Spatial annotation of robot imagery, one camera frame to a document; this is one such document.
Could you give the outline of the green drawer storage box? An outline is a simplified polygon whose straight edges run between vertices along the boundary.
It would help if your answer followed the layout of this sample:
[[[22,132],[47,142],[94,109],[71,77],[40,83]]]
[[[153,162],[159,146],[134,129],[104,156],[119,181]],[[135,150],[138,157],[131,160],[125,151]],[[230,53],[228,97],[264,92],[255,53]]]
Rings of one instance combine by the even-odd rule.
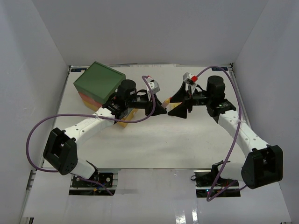
[[[104,104],[125,79],[124,73],[95,61],[73,84],[78,92]]]

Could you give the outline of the orange red drawer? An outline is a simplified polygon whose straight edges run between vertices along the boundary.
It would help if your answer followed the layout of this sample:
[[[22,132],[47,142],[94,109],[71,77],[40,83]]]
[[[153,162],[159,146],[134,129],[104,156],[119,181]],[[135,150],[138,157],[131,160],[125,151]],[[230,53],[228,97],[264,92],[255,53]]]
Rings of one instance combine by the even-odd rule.
[[[78,94],[80,95],[80,97],[82,98],[83,101],[86,101],[92,105],[97,105],[97,106],[101,106],[102,104],[99,103],[98,101],[96,101],[95,99],[89,97],[89,96],[86,96],[85,94],[81,93],[81,92],[78,92]]]

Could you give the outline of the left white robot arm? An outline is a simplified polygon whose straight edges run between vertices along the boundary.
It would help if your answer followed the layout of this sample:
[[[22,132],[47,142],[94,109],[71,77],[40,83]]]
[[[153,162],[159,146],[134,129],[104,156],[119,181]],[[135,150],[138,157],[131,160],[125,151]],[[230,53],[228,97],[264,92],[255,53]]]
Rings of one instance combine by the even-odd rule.
[[[150,76],[143,76],[143,80],[147,87],[139,91],[133,80],[123,80],[93,115],[64,130],[54,128],[43,152],[44,159],[61,175],[73,174],[88,186],[96,185],[99,180],[97,168],[78,158],[81,146],[95,134],[121,121],[130,109],[143,109],[147,118],[167,113],[156,96],[160,91],[158,82]]]

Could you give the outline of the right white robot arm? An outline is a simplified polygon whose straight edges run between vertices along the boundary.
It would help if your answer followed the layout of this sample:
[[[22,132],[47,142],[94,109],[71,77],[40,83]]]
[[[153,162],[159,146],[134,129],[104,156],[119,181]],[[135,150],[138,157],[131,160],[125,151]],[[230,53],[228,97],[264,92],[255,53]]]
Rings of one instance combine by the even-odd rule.
[[[222,186],[228,179],[235,179],[255,189],[282,180],[282,149],[269,145],[239,119],[236,107],[225,98],[223,78],[210,76],[205,91],[196,89],[197,79],[188,72],[183,75],[180,89],[170,99],[171,103],[179,105],[168,115],[185,119],[194,106],[206,106],[210,117],[233,137],[246,158],[243,164],[230,162],[223,170],[214,171],[211,174],[212,183]]]

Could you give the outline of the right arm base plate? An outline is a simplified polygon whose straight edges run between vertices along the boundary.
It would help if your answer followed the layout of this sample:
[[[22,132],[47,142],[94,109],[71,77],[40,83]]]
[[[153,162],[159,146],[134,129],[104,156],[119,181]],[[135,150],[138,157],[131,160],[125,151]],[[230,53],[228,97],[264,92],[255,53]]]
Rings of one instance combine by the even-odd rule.
[[[197,198],[206,198],[214,181],[210,174],[210,171],[195,172],[194,175],[190,177],[190,179],[191,181],[195,182]],[[223,190],[225,187],[230,185],[232,182],[233,180],[231,179],[219,178],[211,196],[214,196],[215,194]],[[239,182],[235,182],[218,197],[240,197],[241,193],[239,191],[239,188]]]

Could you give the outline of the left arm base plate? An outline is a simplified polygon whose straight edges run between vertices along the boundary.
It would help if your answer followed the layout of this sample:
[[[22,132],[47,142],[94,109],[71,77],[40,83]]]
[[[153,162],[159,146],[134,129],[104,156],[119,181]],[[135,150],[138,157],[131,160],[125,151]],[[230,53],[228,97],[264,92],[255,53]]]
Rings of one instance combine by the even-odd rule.
[[[113,173],[98,173],[98,175],[93,179],[94,182],[99,182],[107,188],[113,186]],[[88,187],[100,187],[100,185],[93,182],[87,182],[80,180],[78,177],[74,176],[71,182],[73,188],[88,188]]]

